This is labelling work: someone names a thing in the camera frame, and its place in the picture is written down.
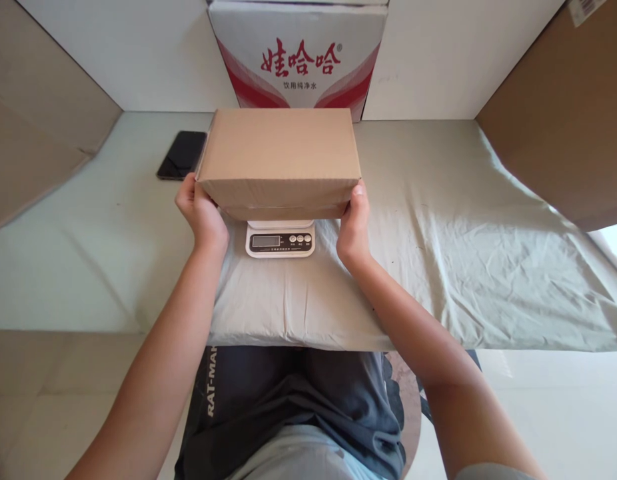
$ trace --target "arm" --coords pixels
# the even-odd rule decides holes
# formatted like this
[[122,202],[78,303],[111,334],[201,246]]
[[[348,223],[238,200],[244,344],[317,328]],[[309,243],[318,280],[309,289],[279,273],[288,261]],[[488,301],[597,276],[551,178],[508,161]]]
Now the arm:
[[195,246],[137,353],[111,412],[67,480],[155,479],[169,452],[209,336],[229,234],[189,174],[175,203]]
[[426,390],[448,478],[483,462],[546,478],[466,351],[372,258],[368,214],[360,181],[342,217],[337,253]]

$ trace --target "person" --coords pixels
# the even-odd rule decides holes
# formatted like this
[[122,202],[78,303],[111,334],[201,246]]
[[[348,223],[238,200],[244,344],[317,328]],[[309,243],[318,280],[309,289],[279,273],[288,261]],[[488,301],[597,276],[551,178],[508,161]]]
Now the person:
[[[193,174],[175,201],[193,230],[193,252],[68,480],[155,479],[171,446],[205,352],[229,244],[217,206]],[[447,477],[545,479],[474,361],[373,259],[369,211],[360,181],[341,219],[337,255],[424,386]],[[207,349],[203,420],[189,431],[179,461],[187,479],[400,478],[404,456],[381,385],[381,353],[251,347],[267,352],[251,362],[232,348]],[[223,349],[229,350],[221,361]],[[296,367],[303,373],[289,370]],[[223,402],[221,377],[237,389]]]

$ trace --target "barcode label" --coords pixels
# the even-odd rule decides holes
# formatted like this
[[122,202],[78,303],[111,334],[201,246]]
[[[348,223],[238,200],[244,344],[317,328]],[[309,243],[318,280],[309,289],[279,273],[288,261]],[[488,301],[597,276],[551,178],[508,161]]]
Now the barcode label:
[[606,0],[570,0],[568,9],[573,17],[575,27],[579,27],[583,24],[605,1]]

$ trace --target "forearm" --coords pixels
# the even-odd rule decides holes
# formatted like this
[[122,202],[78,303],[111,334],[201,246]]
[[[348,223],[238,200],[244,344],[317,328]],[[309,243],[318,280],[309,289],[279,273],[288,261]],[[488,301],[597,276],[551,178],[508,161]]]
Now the forearm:
[[69,479],[158,475],[204,353],[223,257],[211,248],[191,254],[105,424]]
[[462,346],[371,256],[349,270],[393,345],[425,388],[484,382]]
[[424,385],[448,478],[483,462],[545,478],[459,342],[370,256],[350,270],[393,345]]

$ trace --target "light blue shirt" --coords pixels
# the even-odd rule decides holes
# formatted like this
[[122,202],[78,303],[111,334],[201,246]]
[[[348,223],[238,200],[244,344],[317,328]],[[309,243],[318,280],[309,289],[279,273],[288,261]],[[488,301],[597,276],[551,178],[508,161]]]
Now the light blue shirt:
[[[382,480],[313,425],[282,428],[228,480]],[[532,480],[503,465],[481,463],[463,469],[455,480]]]

